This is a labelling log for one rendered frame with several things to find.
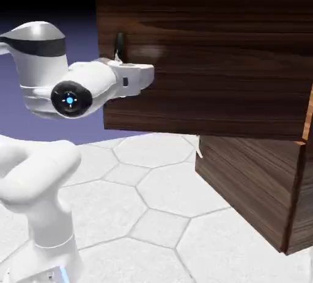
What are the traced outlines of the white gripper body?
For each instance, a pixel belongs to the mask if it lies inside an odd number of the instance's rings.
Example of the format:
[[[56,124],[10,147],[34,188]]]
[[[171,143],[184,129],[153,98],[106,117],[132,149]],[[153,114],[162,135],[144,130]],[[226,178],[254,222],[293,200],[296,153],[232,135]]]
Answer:
[[[117,76],[122,90],[143,90],[150,86],[154,79],[154,66],[149,64],[126,64],[109,61],[107,65]]]

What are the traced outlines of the dark curved door handle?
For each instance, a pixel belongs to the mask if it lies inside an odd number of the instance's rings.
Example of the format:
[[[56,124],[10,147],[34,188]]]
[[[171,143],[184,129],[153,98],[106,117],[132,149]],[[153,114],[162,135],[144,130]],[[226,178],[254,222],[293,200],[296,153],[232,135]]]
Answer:
[[[114,45],[114,59],[116,61],[123,62],[125,60],[125,36],[123,32],[116,34],[115,45]]]

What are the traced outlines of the large dark wood door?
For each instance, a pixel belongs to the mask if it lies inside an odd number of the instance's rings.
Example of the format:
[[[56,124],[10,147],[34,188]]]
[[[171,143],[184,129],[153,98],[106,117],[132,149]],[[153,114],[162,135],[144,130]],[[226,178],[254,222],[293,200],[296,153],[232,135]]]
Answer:
[[[106,128],[301,141],[313,85],[313,0],[96,0],[98,50],[152,64]]]

